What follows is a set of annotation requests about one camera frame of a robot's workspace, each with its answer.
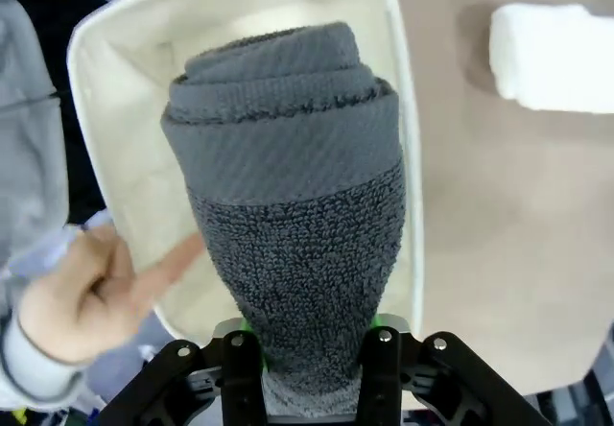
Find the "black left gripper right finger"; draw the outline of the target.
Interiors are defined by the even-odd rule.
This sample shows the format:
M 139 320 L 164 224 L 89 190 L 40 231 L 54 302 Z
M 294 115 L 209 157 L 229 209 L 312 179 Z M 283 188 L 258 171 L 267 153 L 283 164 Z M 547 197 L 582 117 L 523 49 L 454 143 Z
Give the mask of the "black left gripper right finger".
M 552 426 L 459 337 L 417 340 L 395 315 L 374 318 L 359 362 L 356 426 L 400 426 L 407 391 L 441 426 Z

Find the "white rolled towel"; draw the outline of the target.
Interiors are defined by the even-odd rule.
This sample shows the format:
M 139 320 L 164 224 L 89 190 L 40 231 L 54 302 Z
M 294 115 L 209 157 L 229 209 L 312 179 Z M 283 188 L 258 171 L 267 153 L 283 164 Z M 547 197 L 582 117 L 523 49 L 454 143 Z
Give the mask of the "white rolled towel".
M 580 4 L 506 4 L 490 18 L 498 94 L 531 110 L 614 114 L 614 16 Z

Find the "person in grey hoodie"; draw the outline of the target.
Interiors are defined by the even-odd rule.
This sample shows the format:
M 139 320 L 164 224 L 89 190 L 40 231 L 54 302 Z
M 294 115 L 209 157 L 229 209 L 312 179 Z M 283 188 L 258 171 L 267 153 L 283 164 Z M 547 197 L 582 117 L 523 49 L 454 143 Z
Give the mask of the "person in grey hoodie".
M 0 278 L 105 202 L 71 92 L 73 31 L 106 0 L 0 0 Z

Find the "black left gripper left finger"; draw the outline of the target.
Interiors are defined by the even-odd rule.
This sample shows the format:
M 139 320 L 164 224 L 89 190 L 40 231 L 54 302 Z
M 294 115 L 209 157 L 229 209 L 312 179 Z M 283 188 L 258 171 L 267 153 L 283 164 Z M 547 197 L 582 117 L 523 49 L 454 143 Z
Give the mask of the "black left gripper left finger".
M 222 402 L 223 426 L 268 426 L 259 342 L 242 318 L 228 319 L 201 347 L 164 346 L 98 414 L 98 426 L 189 426 Z

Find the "person's right hand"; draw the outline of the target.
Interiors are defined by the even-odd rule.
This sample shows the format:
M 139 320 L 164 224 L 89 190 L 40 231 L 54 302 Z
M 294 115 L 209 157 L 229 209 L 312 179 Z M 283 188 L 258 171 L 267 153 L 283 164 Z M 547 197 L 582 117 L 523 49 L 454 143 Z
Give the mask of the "person's right hand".
M 137 272 L 114 226 L 89 229 L 51 273 L 27 287 L 18 306 L 21 329 L 57 361 L 91 361 L 133 337 L 203 250 L 201 236 L 193 233 Z

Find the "person's right forearm grey sleeve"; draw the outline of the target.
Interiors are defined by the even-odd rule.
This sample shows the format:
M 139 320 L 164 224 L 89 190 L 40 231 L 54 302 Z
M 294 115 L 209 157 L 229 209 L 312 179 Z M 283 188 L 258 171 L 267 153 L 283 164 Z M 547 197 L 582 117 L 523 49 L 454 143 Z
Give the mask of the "person's right forearm grey sleeve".
M 56 319 L 27 319 L 23 309 L 12 308 L 0 318 L 0 410 L 71 406 L 91 362 Z

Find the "wide beige fabric basket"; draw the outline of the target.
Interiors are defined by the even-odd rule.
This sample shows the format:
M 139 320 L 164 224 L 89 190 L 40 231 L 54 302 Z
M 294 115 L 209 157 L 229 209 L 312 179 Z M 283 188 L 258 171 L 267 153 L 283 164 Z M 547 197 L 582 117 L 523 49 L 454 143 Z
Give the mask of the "wide beige fabric basket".
M 112 0 L 75 30 L 68 71 L 75 109 L 108 212 L 145 267 L 195 227 L 181 171 L 160 127 L 170 82 L 191 57 L 287 28 L 346 22 L 360 54 L 400 97 L 407 211 L 402 248 L 379 306 L 422 327 L 421 144 L 398 0 Z

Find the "grey towel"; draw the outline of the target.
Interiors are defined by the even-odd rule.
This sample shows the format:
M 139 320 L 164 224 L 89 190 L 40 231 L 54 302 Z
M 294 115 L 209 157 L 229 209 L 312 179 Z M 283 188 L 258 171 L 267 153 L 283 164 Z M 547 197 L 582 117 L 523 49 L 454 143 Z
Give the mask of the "grey towel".
M 170 85 L 161 126 L 272 414 L 356 409 L 405 222 L 398 116 L 342 22 L 228 43 Z

